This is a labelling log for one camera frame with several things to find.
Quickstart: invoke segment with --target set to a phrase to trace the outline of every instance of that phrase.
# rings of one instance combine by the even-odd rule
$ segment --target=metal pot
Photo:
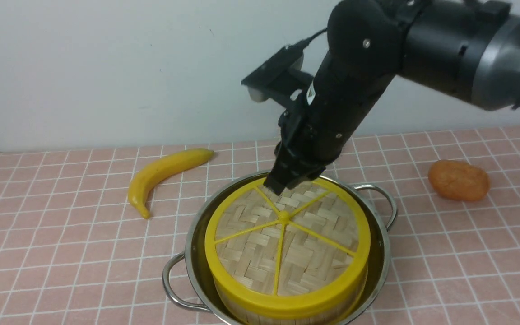
[[[266,177],[267,175],[267,171],[262,171],[233,181],[223,189],[219,190],[218,193],[211,197],[200,209],[196,218],[192,222],[190,230],[188,231],[185,251],[174,256],[163,268],[163,288],[173,304],[188,311],[214,313],[215,316],[228,325],[242,325],[240,321],[237,321],[237,319],[227,311],[218,296],[218,292],[214,285],[214,278],[210,272],[204,253],[204,235],[212,214],[219,204],[227,198],[227,196],[235,191],[235,189],[242,187],[242,185]],[[371,247],[369,255],[369,275],[367,283],[365,284],[361,302],[357,304],[355,310],[350,313],[349,316],[338,323],[338,325],[348,325],[369,308],[386,282],[386,277],[388,276],[390,267],[390,241],[388,239],[388,231],[398,216],[398,206],[396,205],[394,198],[392,198],[386,190],[376,185],[363,184],[350,187],[328,177],[321,176],[321,178],[324,178],[327,181],[332,181],[336,185],[340,186],[357,202],[359,202],[370,225]],[[369,202],[366,202],[363,199],[361,194],[358,193],[362,190],[377,191],[388,199],[390,207],[392,208],[392,214],[386,226],[375,209],[371,207]],[[202,301],[202,304],[193,304],[184,301],[172,290],[170,285],[170,272],[174,265],[182,260],[186,261],[188,278],[190,279],[190,283],[198,295],[198,298]]]

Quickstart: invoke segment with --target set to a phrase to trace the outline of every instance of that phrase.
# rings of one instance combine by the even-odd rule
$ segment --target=bamboo steamer
[[[248,325],[325,325],[346,318],[367,281],[370,228],[361,206],[319,178],[276,196],[245,184],[204,239],[225,307]]]

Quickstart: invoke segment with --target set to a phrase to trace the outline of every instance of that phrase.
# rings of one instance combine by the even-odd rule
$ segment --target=toy banana
[[[144,219],[150,217],[146,201],[151,190],[161,181],[200,166],[214,155],[208,149],[188,149],[162,157],[140,170],[132,179],[128,189],[128,201]]]

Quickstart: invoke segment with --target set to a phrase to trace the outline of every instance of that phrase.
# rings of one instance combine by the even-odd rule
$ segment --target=pink tablecloth
[[[126,187],[142,166],[186,146],[0,153],[0,325],[219,323],[168,302],[161,271],[204,200],[270,168],[274,144],[204,144],[217,157],[157,187],[150,220],[126,205]],[[355,324],[520,325],[520,127],[348,144],[327,173],[381,185],[401,203],[390,277]],[[489,196],[439,198],[426,179],[438,158],[485,168]],[[185,268],[172,282],[195,300]]]

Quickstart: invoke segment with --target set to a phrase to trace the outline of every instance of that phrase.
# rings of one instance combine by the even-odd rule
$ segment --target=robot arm
[[[254,101],[285,108],[264,185],[280,195],[319,177],[395,76],[487,111],[520,107],[520,16],[510,10],[496,0],[342,0],[313,77],[300,71],[303,50],[324,30],[283,47],[242,81]]]

